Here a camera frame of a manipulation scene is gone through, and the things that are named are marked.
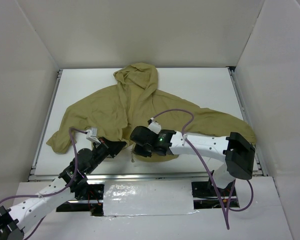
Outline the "metal zipper slider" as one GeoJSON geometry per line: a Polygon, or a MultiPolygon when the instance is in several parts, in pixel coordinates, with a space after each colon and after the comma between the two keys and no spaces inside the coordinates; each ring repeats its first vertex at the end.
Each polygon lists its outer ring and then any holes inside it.
{"type": "Polygon", "coordinates": [[[135,163],[133,149],[131,149],[131,151],[130,151],[130,156],[131,156],[131,162],[135,163]]]}

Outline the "tan hooded zip jacket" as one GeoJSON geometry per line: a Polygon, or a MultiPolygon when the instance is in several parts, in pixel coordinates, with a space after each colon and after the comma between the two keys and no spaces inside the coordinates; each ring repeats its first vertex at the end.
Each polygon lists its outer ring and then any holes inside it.
{"type": "Polygon", "coordinates": [[[154,65],[134,63],[113,74],[116,84],[102,88],[70,105],[58,131],[46,142],[55,153],[65,154],[74,135],[69,128],[87,130],[96,127],[98,136],[110,141],[133,142],[130,135],[137,126],[158,115],[164,129],[213,137],[240,133],[255,145],[257,137],[243,120],[230,114],[198,105],[158,89],[158,71],[154,65]]]}

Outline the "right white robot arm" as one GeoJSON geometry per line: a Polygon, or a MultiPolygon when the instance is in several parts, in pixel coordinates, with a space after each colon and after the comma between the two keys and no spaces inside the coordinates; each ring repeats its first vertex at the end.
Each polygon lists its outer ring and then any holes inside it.
{"type": "Polygon", "coordinates": [[[179,131],[162,129],[153,131],[145,126],[137,126],[130,135],[135,143],[133,152],[142,157],[153,154],[196,155],[222,162],[212,171],[207,184],[208,192],[220,195],[234,180],[251,180],[255,161],[255,148],[240,133],[231,132],[229,136],[213,137],[182,134],[179,131]]]}

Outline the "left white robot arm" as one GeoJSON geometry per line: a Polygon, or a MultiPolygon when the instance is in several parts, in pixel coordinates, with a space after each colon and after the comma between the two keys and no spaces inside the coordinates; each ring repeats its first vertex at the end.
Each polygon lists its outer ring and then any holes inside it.
{"type": "Polygon", "coordinates": [[[100,137],[92,149],[76,150],[73,160],[47,187],[35,195],[20,195],[23,201],[9,208],[0,204],[0,240],[23,240],[34,225],[60,205],[85,198],[89,190],[87,176],[125,146],[124,141],[100,137]]]}

